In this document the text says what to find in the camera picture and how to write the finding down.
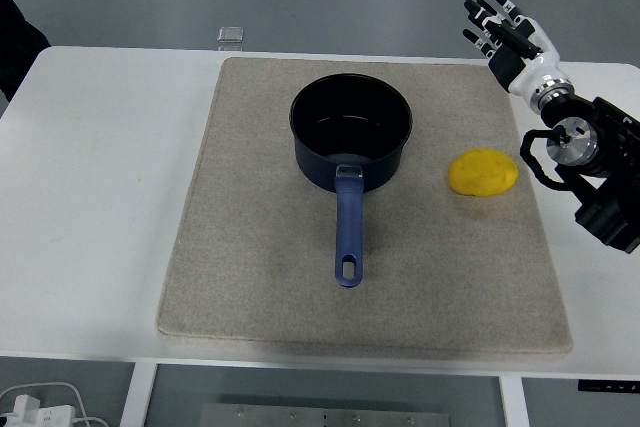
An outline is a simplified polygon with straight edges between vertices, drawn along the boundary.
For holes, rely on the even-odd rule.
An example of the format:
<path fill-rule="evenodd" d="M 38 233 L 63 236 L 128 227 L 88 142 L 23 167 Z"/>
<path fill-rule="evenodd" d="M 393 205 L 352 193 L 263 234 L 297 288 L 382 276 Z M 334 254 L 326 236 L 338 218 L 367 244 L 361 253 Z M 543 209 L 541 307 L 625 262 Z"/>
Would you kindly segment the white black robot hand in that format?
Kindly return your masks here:
<path fill-rule="evenodd" d="M 536 114 L 554 96 L 574 92 L 546 32 L 512 0 L 467 0 L 464 8 L 474 28 L 463 35 L 488 60 L 506 92 L 522 98 Z"/>

